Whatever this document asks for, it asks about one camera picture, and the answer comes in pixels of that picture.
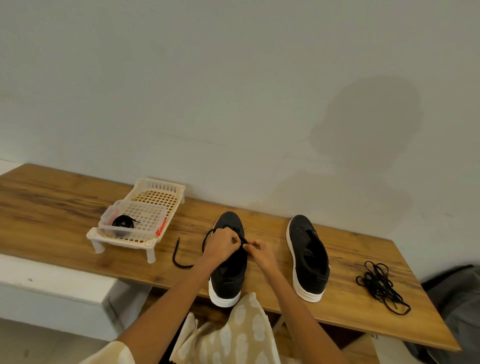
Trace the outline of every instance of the sneaker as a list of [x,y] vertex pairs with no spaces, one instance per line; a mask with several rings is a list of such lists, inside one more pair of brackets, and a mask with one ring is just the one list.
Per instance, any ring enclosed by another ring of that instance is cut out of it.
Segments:
[[320,301],[330,266],[325,247],[305,216],[297,215],[290,220],[287,243],[293,257],[293,289],[308,302]]
[[[238,215],[228,211],[222,214],[212,230],[205,236],[202,251],[209,235],[217,229],[229,227],[235,231],[242,244],[246,243],[243,225]],[[234,252],[225,262],[220,264],[210,275],[208,280],[208,295],[210,300],[218,307],[231,307],[240,298],[240,291],[245,279],[247,269],[247,252],[240,248]]]

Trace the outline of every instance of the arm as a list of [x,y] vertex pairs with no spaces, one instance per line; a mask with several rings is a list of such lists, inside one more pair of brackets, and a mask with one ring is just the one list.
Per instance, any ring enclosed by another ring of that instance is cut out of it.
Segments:
[[253,258],[275,292],[288,331],[304,364],[348,364],[340,349],[315,321],[278,268],[270,243],[255,240],[243,248]]
[[160,361],[205,281],[239,248],[234,231],[217,229],[193,268],[117,338],[128,346],[136,364]]

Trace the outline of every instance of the red object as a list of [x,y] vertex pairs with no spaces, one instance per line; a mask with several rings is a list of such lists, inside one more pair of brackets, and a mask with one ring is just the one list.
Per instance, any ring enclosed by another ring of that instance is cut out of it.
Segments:
[[160,234],[162,233],[162,230],[163,230],[166,222],[167,222],[167,218],[165,218],[165,219],[163,220],[162,226],[160,226],[160,228],[156,231],[156,236],[160,236]]

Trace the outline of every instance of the person's left hand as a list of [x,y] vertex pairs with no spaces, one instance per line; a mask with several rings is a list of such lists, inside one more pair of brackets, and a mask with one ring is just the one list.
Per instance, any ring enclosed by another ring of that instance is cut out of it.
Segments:
[[214,268],[216,268],[226,261],[240,246],[240,238],[232,229],[217,229],[208,237],[203,257],[215,265]]

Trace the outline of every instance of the hand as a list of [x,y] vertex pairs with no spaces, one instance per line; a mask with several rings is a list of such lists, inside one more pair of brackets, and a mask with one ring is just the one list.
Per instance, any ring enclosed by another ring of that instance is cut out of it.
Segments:
[[211,262],[215,269],[237,251],[240,246],[240,238],[232,229],[217,229],[208,237],[203,257]]
[[280,272],[271,243],[262,240],[251,240],[248,241],[248,244],[244,244],[243,248],[248,252],[249,256],[253,258],[253,261],[258,265],[267,279],[270,279],[273,274]]

